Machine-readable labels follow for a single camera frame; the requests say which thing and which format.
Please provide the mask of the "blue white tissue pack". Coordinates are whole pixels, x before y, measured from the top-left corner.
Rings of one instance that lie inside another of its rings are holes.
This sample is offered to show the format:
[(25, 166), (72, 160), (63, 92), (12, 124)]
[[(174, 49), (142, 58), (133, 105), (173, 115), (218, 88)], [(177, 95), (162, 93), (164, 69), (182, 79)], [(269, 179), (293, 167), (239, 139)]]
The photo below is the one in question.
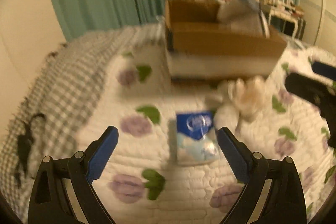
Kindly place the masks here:
[(176, 114), (177, 163), (205, 165), (219, 159), (213, 113), (196, 111)]

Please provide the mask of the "white louvered wardrobe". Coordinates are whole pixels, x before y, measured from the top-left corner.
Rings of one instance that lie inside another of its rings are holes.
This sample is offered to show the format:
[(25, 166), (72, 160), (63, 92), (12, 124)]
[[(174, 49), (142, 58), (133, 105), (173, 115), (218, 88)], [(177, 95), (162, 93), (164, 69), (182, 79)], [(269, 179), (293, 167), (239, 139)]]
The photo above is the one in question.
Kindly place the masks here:
[(335, 0), (299, 0), (306, 26), (303, 41), (335, 54)]

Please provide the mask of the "white dressing table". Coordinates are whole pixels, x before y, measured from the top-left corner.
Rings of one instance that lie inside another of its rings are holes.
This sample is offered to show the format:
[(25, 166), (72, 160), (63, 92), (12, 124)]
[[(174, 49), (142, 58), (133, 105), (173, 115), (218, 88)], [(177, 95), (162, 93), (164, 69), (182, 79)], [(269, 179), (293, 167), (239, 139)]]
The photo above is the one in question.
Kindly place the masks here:
[(285, 33), (286, 26), (292, 24), (293, 31), (290, 36), (298, 40), (303, 38), (306, 27), (306, 20), (303, 17), (296, 15), (293, 11), (286, 10), (284, 6), (278, 8), (268, 4), (261, 4), (261, 9), (266, 14), (269, 25), (275, 27), (275, 25), (272, 24), (272, 19), (277, 18), (282, 23), (280, 24), (280, 27), (282, 27), (281, 32)]

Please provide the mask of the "checkered grey white bedsheet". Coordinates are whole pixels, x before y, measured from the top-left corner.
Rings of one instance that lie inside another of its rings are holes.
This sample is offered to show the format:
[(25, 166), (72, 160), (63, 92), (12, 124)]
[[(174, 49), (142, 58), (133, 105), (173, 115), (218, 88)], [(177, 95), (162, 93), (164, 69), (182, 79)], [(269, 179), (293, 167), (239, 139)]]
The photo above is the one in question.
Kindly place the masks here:
[(1, 143), (1, 193), (21, 221), (27, 220), (43, 156), (60, 159), (75, 152), (75, 134), (88, 122), (101, 98), (110, 60), (159, 44), (163, 34), (159, 23), (92, 31), (46, 58)]

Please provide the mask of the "brown cardboard box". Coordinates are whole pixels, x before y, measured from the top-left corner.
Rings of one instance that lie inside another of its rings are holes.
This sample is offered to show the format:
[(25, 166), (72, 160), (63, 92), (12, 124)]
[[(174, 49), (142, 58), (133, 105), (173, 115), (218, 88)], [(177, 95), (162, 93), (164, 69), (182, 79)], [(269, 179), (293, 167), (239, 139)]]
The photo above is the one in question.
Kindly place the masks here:
[(218, 9), (218, 2), (213, 0), (166, 0), (167, 50), (199, 56), (282, 55), (287, 42), (272, 26), (269, 38), (231, 31), (217, 23)]

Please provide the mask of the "white floral quilt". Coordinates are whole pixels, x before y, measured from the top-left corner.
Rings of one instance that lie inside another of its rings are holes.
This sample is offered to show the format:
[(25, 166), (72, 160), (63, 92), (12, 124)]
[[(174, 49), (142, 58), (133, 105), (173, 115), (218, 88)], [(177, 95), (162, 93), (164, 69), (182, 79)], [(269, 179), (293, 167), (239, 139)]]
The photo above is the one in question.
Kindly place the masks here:
[(248, 123), (225, 90), (173, 85), (162, 47), (114, 56), (101, 100), (76, 134), (85, 149), (108, 126), (119, 131), (93, 183), (110, 215), (118, 223), (218, 223), (242, 189), (216, 142), (214, 128), (224, 126), (267, 158), (293, 158), (313, 218), (334, 186), (335, 153), (317, 108), (284, 88), (290, 72), (314, 77), (313, 61), (334, 65), (335, 56), (288, 47), (263, 87), (264, 105)]

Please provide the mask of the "white plush toy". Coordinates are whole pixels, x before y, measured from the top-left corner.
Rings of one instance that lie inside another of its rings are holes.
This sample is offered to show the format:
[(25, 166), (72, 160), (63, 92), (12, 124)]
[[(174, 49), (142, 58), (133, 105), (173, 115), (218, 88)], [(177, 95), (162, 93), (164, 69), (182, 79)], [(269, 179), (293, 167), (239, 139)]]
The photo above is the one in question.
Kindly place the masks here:
[(243, 124), (252, 123), (266, 104), (266, 81), (261, 76), (223, 81), (217, 92), (221, 95), (214, 114), (217, 130), (226, 127), (231, 132), (239, 131)]

